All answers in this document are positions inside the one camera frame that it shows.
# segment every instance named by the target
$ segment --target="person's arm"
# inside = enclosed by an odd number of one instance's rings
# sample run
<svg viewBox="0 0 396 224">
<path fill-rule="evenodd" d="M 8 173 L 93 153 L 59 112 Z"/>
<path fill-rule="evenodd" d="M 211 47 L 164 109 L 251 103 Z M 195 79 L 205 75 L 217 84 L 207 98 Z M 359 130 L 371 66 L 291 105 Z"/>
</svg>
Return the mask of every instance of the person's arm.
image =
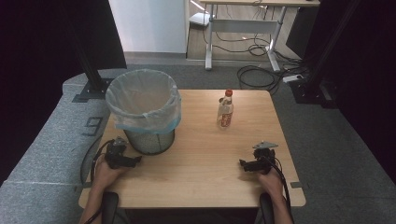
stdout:
<svg viewBox="0 0 396 224">
<path fill-rule="evenodd" d="M 87 204 L 82 213 L 79 224 L 84 224 L 95 214 L 102 204 L 103 194 L 107 187 L 109 187 L 119 175 L 128 171 L 129 168 L 121 167 L 119 169 L 111 169 L 105 161 L 104 155 L 98 158 L 95 168 L 95 177 L 92 183 L 91 191 L 88 196 Z M 92 223 L 101 224 L 102 214 L 100 214 Z"/>
<path fill-rule="evenodd" d="M 275 224 L 292 224 L 286 200 L 283 197 L 283 185 L 280 176 L 273 168 L 267 175 L 258 173 L 259 182 L 273 203 Z"/>
</svg>

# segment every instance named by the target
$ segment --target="plastic bag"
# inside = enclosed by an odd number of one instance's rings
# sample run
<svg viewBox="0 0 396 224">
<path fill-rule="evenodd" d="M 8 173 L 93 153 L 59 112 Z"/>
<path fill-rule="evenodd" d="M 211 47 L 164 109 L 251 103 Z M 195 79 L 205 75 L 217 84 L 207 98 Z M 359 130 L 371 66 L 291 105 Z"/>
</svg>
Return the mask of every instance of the plastic bag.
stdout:
<svg viewBox="0 0 396 224">
<path fill-rule="evenodd" d="M 115 78 L 106 92 L 117 129 L 135 133 L 169 133 L 181 120 L 181 97 L 164 72 L 142 69 Z"/>
</svg>

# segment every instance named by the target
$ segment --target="hand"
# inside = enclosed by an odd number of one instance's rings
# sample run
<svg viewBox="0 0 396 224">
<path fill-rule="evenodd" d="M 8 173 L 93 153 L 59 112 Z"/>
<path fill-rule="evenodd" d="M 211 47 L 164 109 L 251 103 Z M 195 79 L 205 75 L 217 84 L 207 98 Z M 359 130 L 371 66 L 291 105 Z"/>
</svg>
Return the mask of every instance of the hand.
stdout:
<svg viewBox="0 0 396 224">
<path fill-rule="evenodd" d="M 272 199 L 283 198 L 283 184 L 276 169 L 271 168 L 267 175 L 258 172 L 257 177 L 265 192 L 267 192 Z"/>
<path fill-rule="evenodd" d="M 96 162 L 95 178 L 93 180 L 92 188 L 104 191 L 122 174 L 129 171 L 128 167 L 120 167 L 118 169 L 111 169 L 105 160 L 105 155 L 99 156 Z"/>
</svg>

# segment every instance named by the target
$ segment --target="trash can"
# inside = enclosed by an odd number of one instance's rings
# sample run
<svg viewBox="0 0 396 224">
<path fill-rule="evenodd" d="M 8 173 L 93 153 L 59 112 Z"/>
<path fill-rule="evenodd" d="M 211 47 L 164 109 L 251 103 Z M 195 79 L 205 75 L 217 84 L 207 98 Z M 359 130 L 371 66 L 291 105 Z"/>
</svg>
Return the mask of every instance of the trash can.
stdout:
<svg viewBox="0 0 396 224">
<path fill-rule="evenodd" d="M 142 69 L 115 78 L 106 103 L 130 144 L 144 155 L 165 152 L 175 140 L 181 120 L 181 97 L 176 82 L 161 71 Z"/>
</svg>

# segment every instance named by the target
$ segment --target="bottle label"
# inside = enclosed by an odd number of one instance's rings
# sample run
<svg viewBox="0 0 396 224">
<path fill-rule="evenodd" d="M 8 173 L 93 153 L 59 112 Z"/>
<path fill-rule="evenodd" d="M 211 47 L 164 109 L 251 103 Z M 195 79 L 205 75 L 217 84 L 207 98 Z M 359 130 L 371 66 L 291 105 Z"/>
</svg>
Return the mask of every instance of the bottle label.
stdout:
<svg viewBox="0 0 396 224">
<path fill-rule="evenodd" d="M 221 117 L 221 127 L 228 127 L 230 126 L 231 123 L 231 117 L 233 116 L 233 113 L 231 114 L 223 114 Z"/>
</svg>

